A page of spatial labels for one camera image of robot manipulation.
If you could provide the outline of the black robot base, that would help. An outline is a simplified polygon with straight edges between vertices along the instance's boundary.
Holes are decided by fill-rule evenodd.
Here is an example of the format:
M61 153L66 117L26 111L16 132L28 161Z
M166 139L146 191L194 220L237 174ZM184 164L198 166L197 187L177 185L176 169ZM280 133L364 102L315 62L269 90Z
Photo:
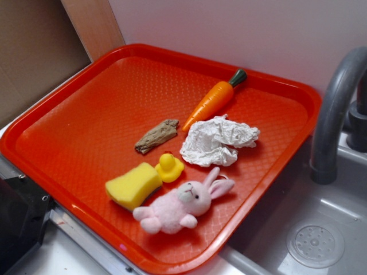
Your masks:
M52 197L27 176L1 179L1 274L42 246L52 206Z

